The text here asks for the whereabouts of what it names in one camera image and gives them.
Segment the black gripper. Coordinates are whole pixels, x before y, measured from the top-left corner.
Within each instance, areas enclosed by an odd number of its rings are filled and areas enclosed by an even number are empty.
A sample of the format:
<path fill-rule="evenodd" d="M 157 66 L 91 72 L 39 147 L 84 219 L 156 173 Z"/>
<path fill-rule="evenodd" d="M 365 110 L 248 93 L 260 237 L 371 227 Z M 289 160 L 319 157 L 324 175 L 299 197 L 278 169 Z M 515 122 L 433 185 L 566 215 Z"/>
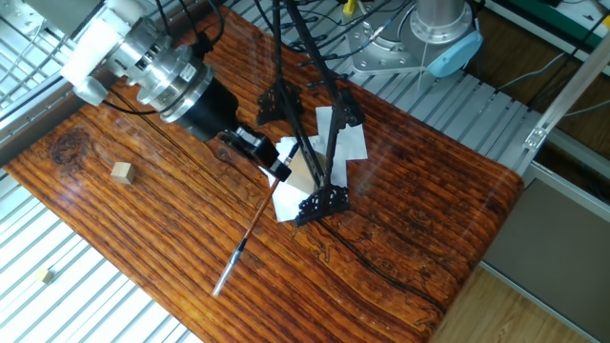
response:
<path fill-rule="evenodd" d="M 175 124 L 202 142 L 223 131 L 233 131 L 233 135 L 222 135 L 221 141 L 263 171 L 285 181 L 292 171 L 278 159 L 273 142 L 262 133 L 239 126 L 237 108 L 236 97 L 220 82 L 212 82 Z"/>

